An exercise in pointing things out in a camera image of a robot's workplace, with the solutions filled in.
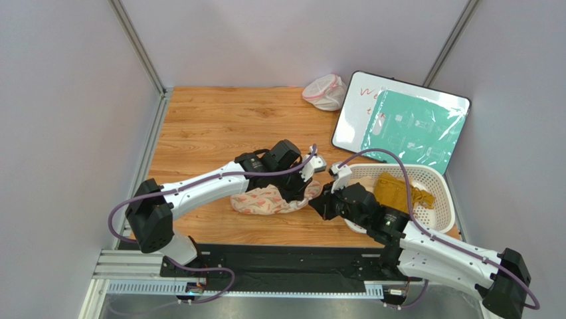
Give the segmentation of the floral mesh laundry bag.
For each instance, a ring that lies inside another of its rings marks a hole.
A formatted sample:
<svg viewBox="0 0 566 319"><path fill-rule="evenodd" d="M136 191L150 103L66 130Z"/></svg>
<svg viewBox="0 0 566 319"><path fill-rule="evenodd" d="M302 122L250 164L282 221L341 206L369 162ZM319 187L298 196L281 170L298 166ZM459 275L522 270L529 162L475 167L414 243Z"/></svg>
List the floral mesh laundry bag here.
<svg viewBox="0 0 566 319"><path fill-rule="evenodd" d="M312 181L304 192L303 200L286 201L275 186L253 189L246 193L230 196L232 208L247 215L286 214L305 208L308 202L316 198L322 191L318 181Z"/></svg>

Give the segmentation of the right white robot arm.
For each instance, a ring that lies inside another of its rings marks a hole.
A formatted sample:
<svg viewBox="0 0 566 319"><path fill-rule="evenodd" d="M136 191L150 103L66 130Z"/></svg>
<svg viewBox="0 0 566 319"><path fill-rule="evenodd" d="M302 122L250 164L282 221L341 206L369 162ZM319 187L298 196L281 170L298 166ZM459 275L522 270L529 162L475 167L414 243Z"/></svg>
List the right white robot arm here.
<svg viewBox="0 0 566 319"><path fill-rule="evenodd" d="M360 183L331 189L325 185L310 206L325 220L351 221L383 244L380 262L387 274L438 282L478 299L499 317L522 317L531 276L519 252L482 249L415 223L408 213L380 204Z"/></svg>

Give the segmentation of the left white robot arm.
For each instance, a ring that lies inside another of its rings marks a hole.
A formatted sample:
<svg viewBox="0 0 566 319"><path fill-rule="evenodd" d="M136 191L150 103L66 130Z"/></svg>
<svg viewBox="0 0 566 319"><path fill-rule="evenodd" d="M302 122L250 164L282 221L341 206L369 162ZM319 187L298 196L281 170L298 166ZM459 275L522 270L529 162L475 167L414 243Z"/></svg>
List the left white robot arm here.
<svg viewBox="0 0 566 319"><path fill-rule="evenodd" d="M198 256L195 243L175 230L174 222L188 212L218 199L269 185L285 201L302 201L315 174L316 147L306 158L289 140L270 149L243 153L212 172L158 184L143 181L128 201L126 219L142 253L160 252L181 265Z"/></svg>

